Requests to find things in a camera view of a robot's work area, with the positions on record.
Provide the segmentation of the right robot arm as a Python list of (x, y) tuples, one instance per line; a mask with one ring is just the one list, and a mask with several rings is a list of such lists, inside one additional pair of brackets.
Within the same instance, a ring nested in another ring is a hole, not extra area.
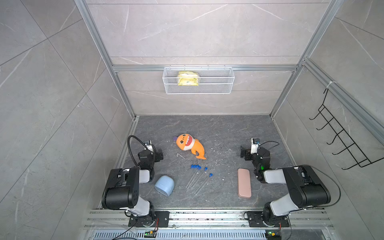
[(261, 221), (267, 227), (289, 226), (288, 215), (301, 209), (329, 204), (331, 194), (311, 166), (301, 165), (271, 169), (270, 151), (252, 144), (251, 148), (240, 148), (240, 157), (252, 162), (254, 174), (262, 184), (283, 184), (288, 193), (265, 204), (259, 217), (246, 212), (249, 222)]

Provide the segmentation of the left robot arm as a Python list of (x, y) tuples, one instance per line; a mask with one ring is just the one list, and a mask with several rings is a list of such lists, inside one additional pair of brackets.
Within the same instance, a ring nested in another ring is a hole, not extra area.
[(102, 196), (104, 209), (124, 210), (135, 224), (143, 227), (159, 224), (153, 204), (139, 196), (140, 184), (153, 181), (154, 165), (164, 159), (161, 150), (151, 147), (138, 153), (138, 167), (112, 169)]

